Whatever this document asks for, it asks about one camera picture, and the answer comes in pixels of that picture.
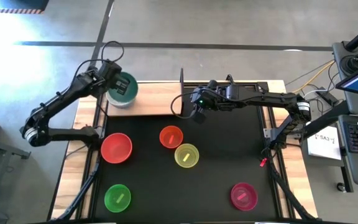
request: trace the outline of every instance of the red object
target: red object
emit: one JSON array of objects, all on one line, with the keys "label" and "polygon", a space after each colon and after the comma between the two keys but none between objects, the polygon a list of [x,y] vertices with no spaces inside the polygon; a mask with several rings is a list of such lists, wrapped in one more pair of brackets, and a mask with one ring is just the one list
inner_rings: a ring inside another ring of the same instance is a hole
[{"label": "red object", "polygon": [[183,141],[183,133],[176,126],[167,126],[160,132],[160,142],[163,146],[174,149]]},{"label": "red object", "polygon": [[263,166],[265,165],[266,160],[267,160],[266,158],[265,158],[265,159],[262,159],[262,162],[260,162],[260,166],[261,166],[261,167],[263,167]]},{"label": "red object", "polygon": [[112,164],[124,162],[131,155],[132,141],[122,133],[110,134],[102,143],[101,153],[104,160]]},{"label": "red object", "polygon": [[253,186],[238,183],[231,189],[231,201],[241,211],[249,211],[258,203],[258,195]]}]

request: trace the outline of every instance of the gray floor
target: gray floor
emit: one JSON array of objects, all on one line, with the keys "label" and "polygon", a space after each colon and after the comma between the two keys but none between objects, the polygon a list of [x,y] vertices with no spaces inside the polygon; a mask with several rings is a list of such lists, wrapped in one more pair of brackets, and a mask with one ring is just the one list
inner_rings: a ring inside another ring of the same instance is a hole
[{"label": "gray floor", "polygon": [[[32,151],[0,186],[0,211],[8,223],[47,217],[67,142],[30,147],[19,135],[32,108],[64,89],[94,47],[39,47],[15,41],[96,42],[108,0],[50,0],[42,15],[0,14],[0,140]],[[103,40],[147,43],[330,46],[358,33],[358,0],[116,0]],[[115,58],[118,49],[107,49]],[[285,82],[332,59],[331,52],[278,50],[126,49],[119,61],[138,80],[280,79]],[[297,89],[307,78],[287,86]],[[328,86],[326,73],[314,82]],[[334,90],[343,98],[343,92]],[[51,120],[69,128],[76,104]],[[313,117],[319,112],[315,105]],[[335,189],[339,168],[306,165],[318,214],[324,220],[358,223],[355,193]]]}]

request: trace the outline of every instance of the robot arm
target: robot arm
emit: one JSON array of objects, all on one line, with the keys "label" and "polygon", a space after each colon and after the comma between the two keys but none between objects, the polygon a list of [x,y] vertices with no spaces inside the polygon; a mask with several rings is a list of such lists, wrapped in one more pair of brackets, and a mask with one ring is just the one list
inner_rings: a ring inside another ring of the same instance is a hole
[{"label": "robot arm", "polygon": [[86,72],[77,75],[63,93],[57,92],[55,97],[31,111],[25,125],[20,128],[22,137],[31,146],[44,146],[50,141],[97,141],[99,136],[90,126],[81,129],[54,129],[49,128],[49,119],[79,98],[90,95],[98,97],[109,88],[116,88],[120,94],[124,94],[129,80],[121,77],[120,72],[121,67],[118,64],[105,60],[100,70],[90,67]]},{"label": "robot arm", "polygon": [[289,113],[288,117],[280,127],[273,128],[269,134],[269,148],[283,149],[286,146],[287,135],[299,124],[306,124],[311,119],[310,105],[300,95],[250,91],[244,86],[236,85],[230,75],[226,79],[230,81],[229,86],[218,87],[218,83],[211,80],[208,86],[195,88],[190,97],[191,102],[195,104],[193,119],[196,122],[202,123],[205,120],[206,110],[231,111],[249,105],[285,108]]}]

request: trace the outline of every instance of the pink marker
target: pink marker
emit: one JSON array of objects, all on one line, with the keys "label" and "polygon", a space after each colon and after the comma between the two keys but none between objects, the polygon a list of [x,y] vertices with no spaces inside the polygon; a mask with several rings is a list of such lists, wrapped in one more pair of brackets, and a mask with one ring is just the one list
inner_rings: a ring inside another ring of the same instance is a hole
[{"label": "pink marker", "polygon": [[237,200],[243,199],[245,196],[247,196],[246,193],[242,193],[240,196],[237,197]]},{"label": "pink marker", "polygon": [[171,135],[171,138],[169,139],[169,144],[171,144],[173,141],[173,134]]}]

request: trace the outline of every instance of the chair wheel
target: chair wheel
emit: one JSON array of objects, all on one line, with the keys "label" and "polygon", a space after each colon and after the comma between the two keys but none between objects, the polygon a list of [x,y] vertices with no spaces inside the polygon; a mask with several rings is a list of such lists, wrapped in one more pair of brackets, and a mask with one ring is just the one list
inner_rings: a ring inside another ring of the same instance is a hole
[{"label": "chair wheel", "polygon": [[337,184],[336,184],[336,188],[338,189],[338,191],[346,193],[346,189],[345,189],[345,184],[344,184],[344,183],[337,183]]}]

